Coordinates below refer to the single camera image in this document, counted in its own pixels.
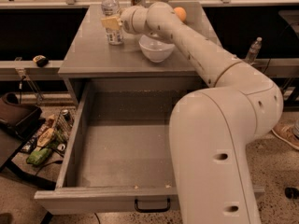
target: open drawer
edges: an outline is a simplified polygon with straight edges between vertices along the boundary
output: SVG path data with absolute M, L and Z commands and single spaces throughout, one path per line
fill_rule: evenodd
M 98 78 L 85 85 L 56 189 L 54 215 L 178 209 L 168 121 L 199 77 Z

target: plastic bottle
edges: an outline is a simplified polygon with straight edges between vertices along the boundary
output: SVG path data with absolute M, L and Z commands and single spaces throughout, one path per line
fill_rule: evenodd
M 118 0 L 103 0 L 101 8 L 105 16 L 111 16 L 119 12 L 120 4 Z M 106 28 L 106 33 L 109 44 L 120 45 L 123 43 L 122 30 L 111 30 Z
M 248 64 L 253 64 L 256 57 L 258 56 L 260 49 L 262 47 L 262 38 L 258 37 L 254 42 L 252 42 L 249 52 L 245 58 L 245 62 Z

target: green object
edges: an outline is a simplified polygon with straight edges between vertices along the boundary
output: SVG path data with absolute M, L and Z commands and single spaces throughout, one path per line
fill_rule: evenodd
M 39 151 L 33 151 L 27 158 L 26 162 L 28 164 L 33 164 L 34 166 L 38 166 L 41 163 L 43 163 L 51 153 L 52 153 L 52 149 L 44 147 Z

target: person's foot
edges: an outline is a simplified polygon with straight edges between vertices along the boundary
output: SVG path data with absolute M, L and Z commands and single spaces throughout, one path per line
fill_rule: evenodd
M 273 129 L 272 133 L 282 141 L 286 142 L 291 147 L 299 150 L 299 138 L 293 133 L 292 125 L 283 125 L 278 123 Z

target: floor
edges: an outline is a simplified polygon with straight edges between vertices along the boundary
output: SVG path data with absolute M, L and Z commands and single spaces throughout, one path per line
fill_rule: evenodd
M 58 115 L 62 108 L 73 107 L 69 104 L 48 103 L 42 105 L 43 117 L 50 114 Z M 299 112 L 285 112 L 281 121 L 293 124 L 299 119 Z M 286 187 L 299 187 L 299 152 L 288 146 L 273 134 L 268 133 L 247 146 L 249 168 L 252 183 L 264 189 L 264 194 L 258 200 L 258 208 L 263 224 L 295 224 L 299 223 L 299 202 L 289 200 L 284 195 Z M 26 164 L 27 154 L 19 153 L 13 161 L 23 171 L 35 174 L 38 168 Z M 53 154 L 46 163 L 60 160 Z M 38 175 L 55 181 L 60 171 L 59 164 L 45 167 Z M 47 211 L 35 200 L 37 188 L 22 182 L 5 169 L 0 174 L 0 224 L 37 224 L 40 223 Z M 54 216 L 51 224 L 179 224 L 182 223 L 180 212 L 169 211 L 163 214 L 138 213 L 94 213 L 73 216 Z

